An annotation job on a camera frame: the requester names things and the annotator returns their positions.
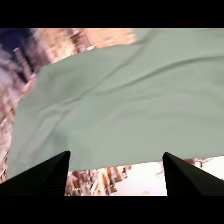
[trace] blurred background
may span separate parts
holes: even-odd
[[[41,68],[84,51],[135,41],[131,28],[0,28],[0,183],[7,179],[17,105],[31,93]],[[222,178],[214,168],[224,164],[220,159],[206,169]],[[187,160],[199,168],[211,161]],[[166,195],[163,166],[156,162],[70,171],[66,195]]]

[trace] tent fabric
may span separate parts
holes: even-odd
[[[8,177],[65,150],[70,170],[224,155],[224,29],[136,33],[42,69],[17,110]]]

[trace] tent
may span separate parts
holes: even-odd
[[[224,29],[136,33],[42,69],[17,110],[8,177],[66,150],[70,170],[224,155]]]

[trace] light green cloth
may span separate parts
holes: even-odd
[[[70,170],[224,155],[224,29],[137,34],[42,70],[17,110],[8,177],[65,150]]]

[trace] black triangular shape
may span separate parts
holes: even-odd
[[[166,152],[163,166],[168,196],[224,196],[224,181]]]
[[[53,158],[0,184],[0,196],[63,196],[70,152]]]

